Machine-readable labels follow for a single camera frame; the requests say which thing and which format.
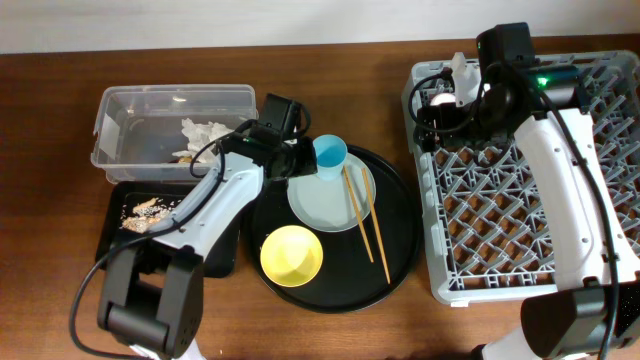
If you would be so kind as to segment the pink cup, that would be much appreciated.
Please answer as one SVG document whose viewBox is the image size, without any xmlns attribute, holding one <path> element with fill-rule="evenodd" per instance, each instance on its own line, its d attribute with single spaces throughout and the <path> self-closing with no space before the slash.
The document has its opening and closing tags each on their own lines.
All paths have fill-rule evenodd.
<svg viewBox="0 0 640 360">
<path fill-rule="evenodd" d="M 453 93 L 440 93 L 435 95 L 429 103 L 430 106 L 440 106 L 443 104 L 456 105 L 455 95 Z"/>
</svg>

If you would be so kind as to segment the blue cup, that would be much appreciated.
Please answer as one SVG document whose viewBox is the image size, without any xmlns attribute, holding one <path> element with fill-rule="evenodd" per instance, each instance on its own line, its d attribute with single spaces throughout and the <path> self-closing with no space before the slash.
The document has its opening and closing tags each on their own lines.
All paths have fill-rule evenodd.
<svg viewBox="0 0 640 360">
<path fill-rule="evenodd" d="M 313 141 L 316 154 L 317 173 L 323 181 L 332 181 L 340 176 L 347 158 L 346 143 L 332 134 L 321 135 Z"/>
</svg>

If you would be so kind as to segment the white tissue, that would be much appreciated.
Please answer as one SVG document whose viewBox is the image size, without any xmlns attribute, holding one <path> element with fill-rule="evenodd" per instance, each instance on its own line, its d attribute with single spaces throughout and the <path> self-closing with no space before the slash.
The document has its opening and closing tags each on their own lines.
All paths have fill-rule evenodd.
<svg viewBox="0 0 640 360">
<path fill-rule="evenodd" d="M 232 129 L 218 122 L 209 121 L 207 124 L 196 124 L 190 118 L 182 119 L 181 133 L 187 139 L 187 145 L 184 150 L 173 152 L 172 155 L 177 158 L 191 158 L 207 144 L 213 145 L 205 150 L 198 158 L 199 163 L 211 163 L 215 160 L 213 151 L 215 150 L 215 141 L 229 133 Z"/>
</svg>

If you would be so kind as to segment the grey plate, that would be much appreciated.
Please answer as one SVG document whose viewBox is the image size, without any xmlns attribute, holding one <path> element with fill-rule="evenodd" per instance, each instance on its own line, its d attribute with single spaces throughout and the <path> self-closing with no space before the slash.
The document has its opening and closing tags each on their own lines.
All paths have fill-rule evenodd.
<svg viewBox="0 0 640 360">
<path fill-rule="evenodd" d="M 371 169 L 359 157 L 349 153 L 345 168 L 351 180 L 360 216 L 370 214 L 368 195 L 362 170 L 368 176 L 372 198 L 376 184 Z M 288 181 L 287 199 L 296 217 L 305 225 L 323 232 L 342 232 L 358 225 L 356 212 L 343 175 L 324 181 L 316 175 Z"/>
</svg>

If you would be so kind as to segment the wooden chopstick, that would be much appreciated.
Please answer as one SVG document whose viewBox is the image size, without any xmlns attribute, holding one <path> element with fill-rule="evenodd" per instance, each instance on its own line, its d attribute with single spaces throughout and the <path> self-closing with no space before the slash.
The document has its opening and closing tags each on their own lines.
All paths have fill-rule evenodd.
<svg viewBox="0 0 640 360">
<path fill-rule="evenodd" d="M 386 259 L 385 248 L 384 248 L 384 244 L 383 244 L 383 240 L 382 240 L 382 236 L 381 236 L 378 217 L 377 217 L 377 213 L 376 213 L 376 209 L 375 209 L 375 202 L 374 202 L 373 192 L 372 192 L 372 188 L 371 188 L 371 185 L 370 185 L 367 169 L 366 168 L 362 168 L 361 169 L 361 174 L 362 174 L 363 181 L 364 181 L 364 184 L 365 184 L 367 200 L 368 200 L 368 204 L 369 204 L 369 208 L 370 208 L 370 215 L 371 215 L 371 219 L 372 219 L 373 226 L 374 226 L 374 231 L 375 231 L 375 235 L 376 235 L 376 241 L 377 241 L 377 245 L 378 245 L 378 249 L 379 249 L 379 253 L 380 253 L 380 257 L 381 257 L 381 261 L 382 261 L 382 265 L 383 265 L 386 281 L 387 281 L 387 284 L 391 285 L 391 276 L 390 276 L 390 272 L 389 272 L 388 262 L 387 262 L 387 259 Z"/>
<path fill-rule="evenodd" d="M 356 215 L 358 228 L 360 230 L 360 233 L 361 233 L 361 236 L 362 236 L 362 239 L 363 239 L 363 242 L 364 242 L 364 246 L 365 246 L 369 261 L 371 263 L 374 263 L 373 254 L 372 254 L 372 251 L 371 251 L 371 248 L 370 248 L 370 244 L 369 244 L 369 241 L 368 241 L 366 230 L 364 228 L 364 224 L 363 224 L 363 220 L 362 220 L 362 217 L 361 217 L 360 208 L 359 208 L 357 200 L 356 200 L 355 192 L 354 192 L 354 189 L 353 189 L 353 186 L 352 186 L 352 182 L 350 180 L 350 176 L 349 176 L 349 172 L 347 170 L 347 167 L 343 167 L 342 174 L 343 174 L 343 178 L 345 180 L 346 186 L 347 186 L 347 190 L 348 190 L 348 194 L 349 194 L 349 197 L 350 197 L 351 205 L 352 205 L 352 207 L 354 209 L 354 212 L 355 212 L 355 215 Z"/>
</svg>

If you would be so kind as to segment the yellow bowl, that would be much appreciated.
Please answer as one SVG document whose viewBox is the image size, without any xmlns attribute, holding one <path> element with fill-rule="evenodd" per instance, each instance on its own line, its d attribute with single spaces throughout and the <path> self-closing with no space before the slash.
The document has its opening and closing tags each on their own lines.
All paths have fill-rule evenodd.
<svg viewBox="0 0 640 360">
<path fill-rule="evenodd" d="M 319 238 L 308 228 L 287 225 L 268 234 L 260 248 L 259 263 L 273 283 L 300 287 L 319 273 L 324 260 Z"/>
</svg>

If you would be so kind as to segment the food scraps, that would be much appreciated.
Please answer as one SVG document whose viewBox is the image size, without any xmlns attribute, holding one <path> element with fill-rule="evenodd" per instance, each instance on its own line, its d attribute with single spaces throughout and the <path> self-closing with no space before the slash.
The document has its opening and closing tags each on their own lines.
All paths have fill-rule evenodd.
<svg viewBox="0 0 640 360">
<path fill-rule="evenodd" d="M 120 228 L 135 233 L 144 233 L 152 225 L 167 217 L 179 203 L 180 200 L 164 200 L 153 197 L 133 206 L 125 206 L 120 218 Z"/>
</svg>

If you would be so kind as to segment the brown gold snack wrapper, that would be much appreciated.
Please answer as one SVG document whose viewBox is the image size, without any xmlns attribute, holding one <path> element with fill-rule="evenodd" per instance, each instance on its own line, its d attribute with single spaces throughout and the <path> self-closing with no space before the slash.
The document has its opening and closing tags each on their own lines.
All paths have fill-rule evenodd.
<svg viewBox="0 0 640 360">
<path fill-rule="evenodd" d="M 193 158 L 191 156 L 186 156 L 186 157 L 179 157 L 174 162 L 178 164 L 188 164 L 188 163 L 191 163 L 192 161 L 193 161 Z"/>
</svg>

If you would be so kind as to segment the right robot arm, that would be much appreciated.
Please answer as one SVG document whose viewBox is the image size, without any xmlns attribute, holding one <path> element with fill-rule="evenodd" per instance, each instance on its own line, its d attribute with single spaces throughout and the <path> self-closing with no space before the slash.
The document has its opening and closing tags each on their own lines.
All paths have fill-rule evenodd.
<svg viewBox="0 0 640 360">
<path fill-rule="evenodd" d="M 474 359 L 605 358 L 639 340 L 639 61 L 537 56 L 524 23 L 416 64 L 402 95 L 431 289 L 517 300 Z"/>
</svg>

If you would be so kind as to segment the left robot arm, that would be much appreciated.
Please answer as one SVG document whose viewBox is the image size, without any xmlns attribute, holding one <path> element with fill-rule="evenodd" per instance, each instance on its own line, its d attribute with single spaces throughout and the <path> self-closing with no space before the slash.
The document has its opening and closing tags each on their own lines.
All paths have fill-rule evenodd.
<svg viewBox="0 0 640 360">
<path fill-rule="evenodd" d="M 259 118 L 207 144 L 212 167 L 173 210 L 97 257 L 85 277 L 105 273 L 97 323 L 131 348 L 129 358 L 200 358 L 205 261 L 267 184 L 315 173 L 310 125 L 303 104 L 267 95 Z"/>
</svg>

